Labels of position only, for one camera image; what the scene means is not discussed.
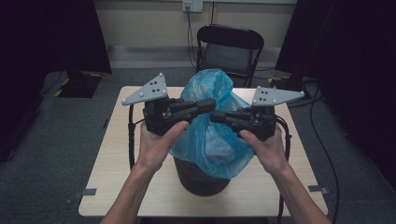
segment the chair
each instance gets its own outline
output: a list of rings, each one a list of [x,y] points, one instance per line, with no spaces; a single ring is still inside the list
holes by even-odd
[[[264,40],[257,32],[225,25],[204,26],[197,33],[196,72],[219,68],[250,88]]]

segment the person's right hand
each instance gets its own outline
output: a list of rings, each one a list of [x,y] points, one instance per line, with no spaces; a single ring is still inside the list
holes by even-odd
[[[260,163],[270,175],[288,167],[289,163],[286,160],[282,142],[282,132],[278,125],[276,125],[274,136],[268,138],[265,142],[260,141],[254,133],[247,130],[242,130],[239,134],[255,149]]]

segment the blue plastic bag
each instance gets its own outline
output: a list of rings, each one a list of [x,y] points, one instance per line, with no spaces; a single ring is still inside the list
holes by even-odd
[[[216,99],[216,110],[234,111],[249,104],[232,92],[233,81],[219,69],[208,69],[191,78],[180,97],[185,101]],[[207,175],[231,179],[254,156],[254,149],[230,127],[209,120],[210,113],[195,118],[177,139],[170,153],[197,164]]]

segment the table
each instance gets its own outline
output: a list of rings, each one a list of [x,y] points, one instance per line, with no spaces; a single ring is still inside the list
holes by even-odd
[[[121,100],[140,87],[124,87],[108,123],[103,143],[93,166],[87,189],[97,189],[95,195],[83,196],[79,213],[84,217],[102,217],[116,200],[129,174],[128,112]],[[168,87],[169,97],[179,98],[181,87]],[[254,89],[233,89],[247,102],[251,102]],[[144,104],[134,106],[134,121],[143,118]],[[291,138],[290,164],[297,176],[307,186],[317,185],[317,180],[306,157],[290,112],[286,106],[277,105],[276,114],[289,125]],[[135,156],[139,149],[140,129],[135,130]],[[328,213],[320,191],[310,192],[318,207]],[[262,168],[256,157],[230,184],[217,195],[195,196],[181,185],[171,155],[152,178],[138,215],[140,217],[275,217],[278,212],[279,192],[274,180]],[[290,212],[285,206],[284,216]]]

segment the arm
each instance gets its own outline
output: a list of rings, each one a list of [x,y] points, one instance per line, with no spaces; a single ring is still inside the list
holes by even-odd
[[[189,126],[187,121],[175,124],[164,136],[147,131],[141,125],[139,157],[128,175],[119,196],[101,223],[134,223],[140,204],[154,174],[161,168],[170,146]]]
[[[260,163],[274,179],[295,223],[331,223],[311,199],[286,160],[282,134],[278,126],[274,136],[265,142],[261,142],[246,130],[240,134],[254,147]]]

